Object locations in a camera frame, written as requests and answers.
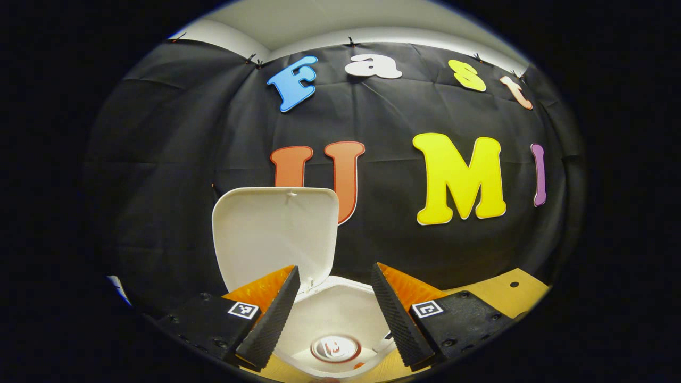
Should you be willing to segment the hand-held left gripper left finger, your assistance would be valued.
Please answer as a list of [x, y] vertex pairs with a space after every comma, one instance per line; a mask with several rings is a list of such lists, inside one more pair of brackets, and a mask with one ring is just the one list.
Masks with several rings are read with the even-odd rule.
[[160, 320], [160, 329], [212, 358], [261, 371], [274, 352], [300, 287], [295, 265], [231, 293], [201, 293]]

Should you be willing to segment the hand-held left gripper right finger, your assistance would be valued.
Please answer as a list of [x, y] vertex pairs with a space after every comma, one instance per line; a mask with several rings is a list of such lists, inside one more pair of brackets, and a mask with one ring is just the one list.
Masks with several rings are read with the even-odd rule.
[[412, 371], [462, 359], [514, 323], [467, 289], [446, 294], [379, 262], [371, 285], [402, 362]]

